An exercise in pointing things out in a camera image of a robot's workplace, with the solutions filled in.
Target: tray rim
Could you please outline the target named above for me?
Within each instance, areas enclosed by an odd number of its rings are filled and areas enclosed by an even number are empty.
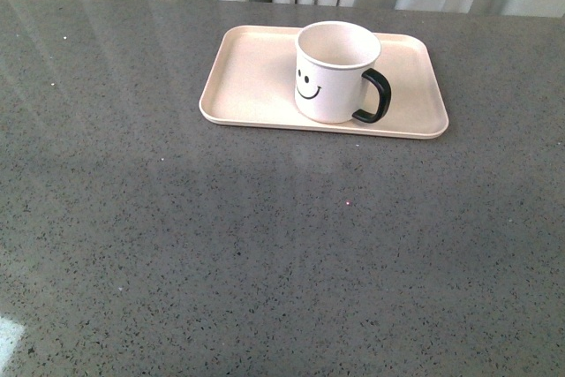
[[[206,111],[203,103],[209,91],[209,87],[212,85],[212,80],[213,77],[215,76],[216,68],[219,65],[219,63],[224,60],[224,55],[222,55],[222,53],[224,53],[223,52],[224,50],[229,48],[230,41],[235,40],[235,37],[247,33],[292,35],[292,34],[297,34],[300,29],[301,27],[297,27],[297,26],[256,26],[256,25],[242,25],[242,26],[234,26],[230,28],[222,37],[220,47],[218,48],[214,62],[212,63],[212,67],[210,69],[210,73],[208,74],[206,84],[204,86],[204,89],[202,90],[202,95],[200,96],[199,99],[200,113],[204,116],[204,118],[218,125],[252,127],[252,128],[270,128],[270,129],[278,129],[278,130],[300,130],[307,132],[336,132],[336,133],[344,133],[344,134],[361,134],[361,135],[373,136],[373,137],[390,137],[390,138],[399,138],[399,139],[435,139],[441,136],[448,129],[449,116],[445,107],[445,103],[443,101],[443,97],[441,96],[441,91],[437,83],[437,78],[435,77],[435,71],[433,70],[433,65],[431,64],[431,58],[429,57],[427,46],[420,39],[409,34],[373,32],[377,36],[393,37],[393,38],[398,37],[398,38],[408,39],[412,43],[416,43],[420,49],[426,52],[427,59],[430,62],[430,71],[433,75],[433,80],[435,81],[435,85],[438,88],[438,95],[441,100],[441,115],[445,121],[443,126],[436,132],[415,133],[415,132],[378,130],[378,133],[375,133],[375,130],[371,128],[364,129],[358,127],[345,126],[342,124],[323,124],[323,123],[313,122],[313,126],[310,127],[299,124],[272,124],[272,123],[261,123],[261,122],[249,122],[238,118],[216,117]]]

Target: smiley face mouth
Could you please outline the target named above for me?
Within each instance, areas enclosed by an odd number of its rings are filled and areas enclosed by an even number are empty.
[[[300,89],[298,88],[298,85],[297,85],[298,94],[300,94],[303,98],[308,99],[308,100],[313,99],[314,97],[316,97],[316,96],[320,93],[320,90],[321,90],[321,87],[318,86],[318,90],[316,90],[316,93],[314,93],[313,96],[308,97],[308,96],[304,96],[303,94],[300,93]]]

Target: quartz countertop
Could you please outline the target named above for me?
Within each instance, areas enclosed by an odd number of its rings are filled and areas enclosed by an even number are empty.
[[[446,132],[200,114],[226,31],[326,19],[425,43]],[[4,376],[564,375],[564,57],[562,19],[0,0]]]

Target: white mug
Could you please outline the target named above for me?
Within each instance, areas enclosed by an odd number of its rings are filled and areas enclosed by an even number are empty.
[[[391,90],[387,79],[372,68],[380,54],[376,35],[349,22],[317,22],[300,30],[296,47],[294,99],[304,115],[325,124],[352,117],[375,123],[384,117]],[[379,92],[375,113],[361,109],[367,81]]]

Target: rectangular tray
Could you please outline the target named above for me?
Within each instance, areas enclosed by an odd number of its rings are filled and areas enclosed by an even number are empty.
[[[351,119],[322,124],[303,116],[294,102],[296,48],[300,28],[237,26],[223,37],[200,97],[200,111],[224,125],[270,127],[369,136],[432,139],[448,128],[426,46],[401,34],[376,33],[382,52],[374,68],[392,88],[387,115],[374,124]],[[376,110],[378,95],[367,93],[364,109]]]

